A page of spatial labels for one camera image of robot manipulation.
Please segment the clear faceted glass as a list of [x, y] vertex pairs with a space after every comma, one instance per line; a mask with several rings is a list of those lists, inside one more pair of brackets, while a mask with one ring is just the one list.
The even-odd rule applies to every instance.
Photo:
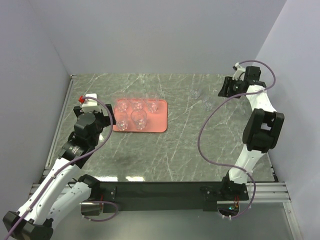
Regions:
[[128, 100], [133, 110], [142, 110], [144, 107], [144, 96], [141, 92], [132, 91], [128, 94]]
[[118, 112], [125, 112], [129, 106], [128, 100], [124, 96], [116, 97], [114, 103], [115, 103], [114, 108]]

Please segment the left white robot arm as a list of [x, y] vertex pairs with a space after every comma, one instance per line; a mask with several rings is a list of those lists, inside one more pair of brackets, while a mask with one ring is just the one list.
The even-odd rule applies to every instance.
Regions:
[[17, 211], [8, 211], [2, 221], [8, 231], [6, 239], [49, 240], [58, 224], [79, 203], [100, 197], [100, 181], [83, 175], [62, 194], [71, 178], [101, 145], [100, 134], [112, 128], [116, 119], [110, 104], [84, 103], [74, 107], [77, 121], [74, 130], [56, 159], [50, 173], [33, 195]]

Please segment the clear round glass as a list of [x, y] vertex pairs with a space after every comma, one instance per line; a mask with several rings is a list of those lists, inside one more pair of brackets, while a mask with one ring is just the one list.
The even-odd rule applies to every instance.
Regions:
[[158, 110], [159, 94], [157, 92], [148, 92], [146, 94], [145, 104], [150, 113], [155, 113]]

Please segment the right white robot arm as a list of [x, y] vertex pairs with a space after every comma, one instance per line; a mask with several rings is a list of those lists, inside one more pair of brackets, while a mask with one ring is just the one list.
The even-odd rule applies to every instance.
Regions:
[[243, 130], [243, 148], [235, 163], [222, 179], [220, 194], [226, 200], [244, 195], [249, 176], [260, 158], [273, 149], [279, 139], [285, 120], [271, 104], [266, 84], [260, 80], [261, 69], [257, 66], [242, 67], [236, 63], [233, 76], [224, 79], [218, 96], [248, 99], [252, 113]]

